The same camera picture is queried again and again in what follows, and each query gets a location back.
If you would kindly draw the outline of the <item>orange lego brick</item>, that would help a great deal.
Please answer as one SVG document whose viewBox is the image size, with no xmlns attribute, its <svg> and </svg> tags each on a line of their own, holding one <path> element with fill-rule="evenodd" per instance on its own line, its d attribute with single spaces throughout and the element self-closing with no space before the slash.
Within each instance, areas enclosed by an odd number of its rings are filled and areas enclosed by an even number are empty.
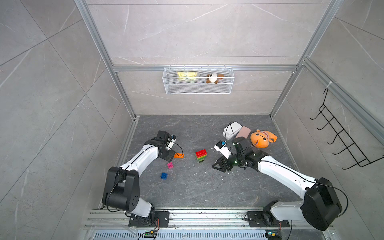
<svg viewBox="0 0 384 240">
<path fill-rule="evenodd" d="M 184 154 L 175 153 L 174 158 L 183 159 L 184 158 Z"/>
</svg>

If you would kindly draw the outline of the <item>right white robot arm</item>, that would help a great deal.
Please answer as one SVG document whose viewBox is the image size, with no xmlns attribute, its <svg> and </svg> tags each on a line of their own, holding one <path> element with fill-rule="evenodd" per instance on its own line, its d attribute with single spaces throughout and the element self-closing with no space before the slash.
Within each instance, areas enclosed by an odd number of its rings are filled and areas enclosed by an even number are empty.
<svg viewBox="0 0 384 240">
<path fill-rule="evenodd" d="M 272 201 L 262 213 L 247 213 L 251 226 L 262 221 L 265 226 L 285 226 L 288 221 L 307 222 L 317 230 L 325 231 L 331 223 L 345 212 L 337 196 L 338 188 L 326 178 L 315 179 L 287 167 L 261 150 L 254 150 L 244 137 L 236 138 L 227 147 L 226 142 L 218 142 L 214 149 L 222 154 L 213 169 L 223 173 L 233 167 L 253 169 L 280 182 L 300 197 L 300 201 Z"/>
</svg>

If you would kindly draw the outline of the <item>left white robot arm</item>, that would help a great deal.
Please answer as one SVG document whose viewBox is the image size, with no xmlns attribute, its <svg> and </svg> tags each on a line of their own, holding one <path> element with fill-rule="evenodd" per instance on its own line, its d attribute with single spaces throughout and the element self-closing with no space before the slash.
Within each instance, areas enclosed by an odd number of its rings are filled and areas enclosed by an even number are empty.
<svg viewBox="0 0 384 240">
<path fill-rule="evenodd" d="M 176 138 L 168 132 L 159 131 L 156 137 L 145 142 L 132 159 L 120 167 L 111 167 L 103 191 L 103 205 L 153 221 L 155 207 L 141 198 L 140 176 L 158 158 L 168 163 L 173 160 L 176 152 L 172 146 Z"/>
</svg>

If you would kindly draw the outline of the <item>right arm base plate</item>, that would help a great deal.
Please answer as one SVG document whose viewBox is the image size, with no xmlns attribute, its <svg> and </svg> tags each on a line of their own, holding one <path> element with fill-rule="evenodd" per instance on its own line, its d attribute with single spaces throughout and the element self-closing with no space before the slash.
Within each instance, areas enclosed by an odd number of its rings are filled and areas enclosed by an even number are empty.
<svg viewBox="0 0 384 240">
<path fill-rule="evenodd" d="M 272 215 L 263 211 L 248 211 L 244 217 L 251 228 L 288 228 L 290 223 L 287 220 L 278 221 Z"/>
</svg>

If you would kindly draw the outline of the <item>red lego brick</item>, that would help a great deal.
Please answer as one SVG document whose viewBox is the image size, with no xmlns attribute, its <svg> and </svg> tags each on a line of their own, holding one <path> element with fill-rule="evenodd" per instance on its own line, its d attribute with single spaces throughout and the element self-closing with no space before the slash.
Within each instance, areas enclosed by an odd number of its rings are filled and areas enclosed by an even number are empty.
<svg viewBox="0 0 384 240">
<path fill-rule="evenodd" d="M 197 159 L 205 158 L 207 156 L 207 151 L 206 150 L 201 150 L 195 153 Z"/>
</svg>

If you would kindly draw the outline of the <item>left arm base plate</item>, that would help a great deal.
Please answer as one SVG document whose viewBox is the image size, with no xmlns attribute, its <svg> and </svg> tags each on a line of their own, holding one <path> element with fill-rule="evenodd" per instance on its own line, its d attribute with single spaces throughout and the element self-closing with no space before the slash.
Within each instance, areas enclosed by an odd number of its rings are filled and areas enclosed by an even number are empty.
<svg viewBox="0 0 384 240">
<path fill-rule="evenodd" d="M 167 228 L 169 226 L 170 212 L 168 212 L 168 211 L 155 211 L 153 213 L 150 213 L 150 215 L 146 218 L 131 214 L 129 219 L 130 219 L 129 220 L 129 227 Z"/>
</svg>

